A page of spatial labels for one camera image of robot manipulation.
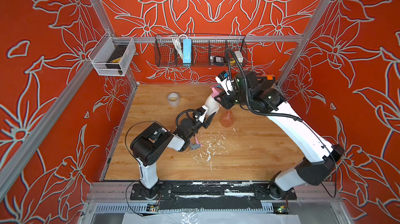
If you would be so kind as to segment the white spray bottle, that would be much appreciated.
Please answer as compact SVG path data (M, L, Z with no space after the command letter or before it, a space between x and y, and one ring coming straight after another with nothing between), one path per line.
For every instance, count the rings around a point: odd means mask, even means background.
M207 108L206 110L207 117L211 116L214 113L217 113L220 108L220 104L217 101L215 101L212 94L208 96L204 106Z

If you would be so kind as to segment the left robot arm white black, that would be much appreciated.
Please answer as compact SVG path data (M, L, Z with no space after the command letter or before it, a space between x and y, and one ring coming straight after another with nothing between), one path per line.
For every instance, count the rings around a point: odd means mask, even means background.
M205 105L198 109L184 110L175 118L176 128L173 132L158 121L149 121L151 125L135 137L130 145L126 145L128 152L138 163L139 189L145 198L161 197L158 192L156 163L165 149L184 152L192 147L191 139L201 128L207 129L210 126L218 111Z

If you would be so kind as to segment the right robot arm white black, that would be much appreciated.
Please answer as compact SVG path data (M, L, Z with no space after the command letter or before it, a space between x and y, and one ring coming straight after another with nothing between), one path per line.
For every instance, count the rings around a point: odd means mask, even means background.
M267 117L304 155L294 168L273 176L267 188L269 195L279 200L292 188L303 184L318 186L337 171L344 148L325 140L298 116L285 97L273 88L275 77L244 71L236 53L230 48L225 51L225 59L233 59L239 73L233 77L231 71L222 72L216 77L223 91L215 97L215 101L227 110L235 105L246 106L249 112Z

